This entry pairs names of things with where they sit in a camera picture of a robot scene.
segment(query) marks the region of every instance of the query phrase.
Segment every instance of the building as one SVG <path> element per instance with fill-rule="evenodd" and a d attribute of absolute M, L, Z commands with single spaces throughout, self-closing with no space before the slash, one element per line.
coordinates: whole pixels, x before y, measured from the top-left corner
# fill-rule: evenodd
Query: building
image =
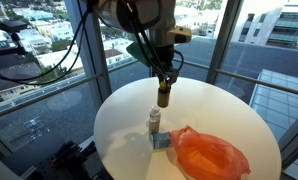
<path fill-rule="evenodd" d="M 52 41 L 49 37 L 42 36 L 36 29 L 25 29 L 18 33 L 25 50 L 33 55 L 51 52 Z"/>
<path fill-rule="evenodd" d="M 66 27 L 58 27 L 50 29 L 51 38 L 53 41 L 59 40 L 72 40 L 73 39 L 73 31 L 72 28 Z"/>
<path fill-rule="evenodd" d="M 192 30 L 194 35 L 212 37 L 219 10 L 198 11 L 195 8 L 176 6 L 176 25 Z"/>
<path fill-rule="evenodd" d="M 32 62 L 0 69 L 0 74 L 12 79 L 21 79 L 38 76 L 40 74 L 40 70 L 38 66 Z M 37 88 L 38 86 L 21 85 L 0 79 L 0 97 L 4 101 L 18 97 L 23 93 Z"/>
<path fill-rule="evenodd" d="M 40 65 L 42 65 L 43 67 L 48 67 L 48 66 L 54 67 L 56 64 L 58 64 L 63 59 L 63 57 L 65 56 L 67 51 L 68 50 L 63 50 L 63 51 L 57 51 L 57 52 L 52 52 L 52 53 L 48 53 L 48 54 L 38 55 L 38 56 L 36 56 L 36 58 L 38 59 Z M 62 68 L 66 68 L 67 70 L 71 68 L 71 66 L 73 65 L 74 60 L 76 58 L 77 51 L 78 51 L 78 48 L 76 45 L 74 45 L 72 47 L 70 53 L 68 54 L 68 56 L 61 63 Z M 81 58 L 78 57 L 76 63 L 74 64 L 73 68 L 67 74 L 66 77 L 75 76 L 75 75 L 81 74 L 83 72 L 84 72 L 84 70 L 83 70 L 82 61 L 81 61 Z"/>
<path fill-rule="evenodd" d="M 52 41 L 72 40 L 74 33 L 71 23 L 61 19 L 48 21 L 32 21 L 32 25 L 45 36 L 51 38 Z"/>
<path fill-rule="evenodd" d="M 17 15 L 23 16 L 24 18 L 31 20 L 44 20 L 53 19 L 53 14 L 45 11 L 34 11 L 31 9 L 22 9 L 15 12 Z"/>
<path fill-rule="evenodd" d="M 282 8 L 266 45 L 298 49 L 298 3 Z"/>
<path fill-rule="evenodd" d="M 105 50 L 105 55 L 107 65 L 112 65 L 118 63 L 121 60 L 124 60 L 123 54 L 120 51 L 113 48 Z"/>
<path fill-rule="evenodd" d="M 0 50 L 10 48 L 8 42 L 2 42 L 3 41 L 0 41 Z M 40 69 L 33 62 L 28 63 L 20 56 L 9 54 L 0 56 L 0 74 L 13 79 L 31 78 L 39 75 Z M 12 99 L 36 88 L 37 87 L 35 86 L 26 86 L 6 80 L 0 80 L 0 102 Z"/>
<path fill-rule="evenodd" d="M 123 38 L 117 38 L 112 40 L 107 40 L 103 42 L 104 50 L 108 49 L 116 49 L 123 54 L 123 59 L 131 57 L 131 55 L 127 52 L 126 48 L 132 44 L 133 41 Z"/>
<path fill-rule="evenodd" d="M 224 9 L 222 6 L 214 37 Z M 298 1 L 245 0 L 231 41 L 298 49 Z"/>
<path fill-rule="evenodd" d="M 221 6 L 214 33 L 215 38 L 218 37 L 226 3 L 227 1 L 223 2 Z M 282 7 L 283 1 L 281 0 L 245 0 L 231 41 L 265 45 L 274 28 L 275 22 L 279 18 Z"/>

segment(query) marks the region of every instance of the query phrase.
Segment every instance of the bottle cap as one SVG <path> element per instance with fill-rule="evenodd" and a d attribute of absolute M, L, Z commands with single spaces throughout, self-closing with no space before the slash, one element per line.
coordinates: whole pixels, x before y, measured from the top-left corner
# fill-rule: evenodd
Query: bottle cap
<path fill-rule="evenodd" d="M 165 81 L 161 81 L 160 82 L 160 84 L 159 84 L 159 88 L 161 89 L 161 90 L 166 90 L 166 82 Z"/>
<path fill-rule="evenodd" d="M 157 106 L 157 105 L 153 105 L 153 106 L 151 107 L 151 111 L 152 111 L 153 113 L 158 113 L 158 112 L 160 111 L 160 107 Z"/>

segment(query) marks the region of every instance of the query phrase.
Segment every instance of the plastic bag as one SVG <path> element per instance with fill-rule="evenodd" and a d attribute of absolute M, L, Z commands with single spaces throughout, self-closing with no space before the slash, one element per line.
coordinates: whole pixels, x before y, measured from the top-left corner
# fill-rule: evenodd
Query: plastic bag
<path fill-rule="evenodd" d="M 198 133 L 190 126 L 169 135 L 178 163 L 193 178 L 237 180 L 244 173 L 250 174 L 248 160 L 225 140 Z"/>

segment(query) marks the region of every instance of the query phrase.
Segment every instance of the city view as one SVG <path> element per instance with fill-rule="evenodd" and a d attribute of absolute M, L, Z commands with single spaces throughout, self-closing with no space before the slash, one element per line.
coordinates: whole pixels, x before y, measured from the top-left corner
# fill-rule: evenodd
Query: city view
<path fill-rule="evenodd" d="M 76 31 L 65 2 L 0 0 L 0 23 L 20 20 L 27 24 L 17 35 L 28 52 L 23 56 L 0 56 L 1 75 L 30 79 L 63 59 Z M 190 43 L 175 45 L 187 62 L 179 76 L 206 81 L 208 71 L 199 66 L 210 66 L 226 18 L 226 4 L 227 0 L 176 1 L 176 25 L 192 31 Z M 99 24 L 112 91 L 147 78 L 149 69 L 126 51 L 135 37 L 106 27 L 101 21 Z M 17 46 L 10 35 L 0 30 L 0 50 Z M 65 60 L 52 73 L 26 80 L 26 84 L 0 79 L 0 112 L 86 78 L 84 57 L 77 57 L 78 52 L 79 44 L 74 42 Z M 298 0 L 245 0 L 220 69 L 298 91 Z M 59 80 L 39 85 L 54 79 Z M 277 141 L 298 118 L 298 94 L 225 75 L 219 75 L 215 85 L 249 104 L 266 121 Z M 0 116 L 0 137 L 18 148 L 55 131 L 66 140 L 81 143 L 93 135 L 97 112 L 92 101 L 90 88 L 84 83 L 5 113 Z"/>

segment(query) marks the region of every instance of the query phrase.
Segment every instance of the balcony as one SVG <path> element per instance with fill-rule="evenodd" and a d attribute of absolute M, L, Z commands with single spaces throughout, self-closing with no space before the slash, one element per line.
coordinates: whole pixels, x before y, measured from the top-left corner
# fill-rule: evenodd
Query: balcony
<path fill-rule="evenodd" d="M 286 35 L 286 34 L 272 33 L 269 36 L 269 39 L 276 40 L 276 41 L 298 42 L 298 35 Z"/>
<path fill-rule="evenodd" d="M 275 26 L 298 28 L 298 21 L 297 20 L 278 20 Z"/>

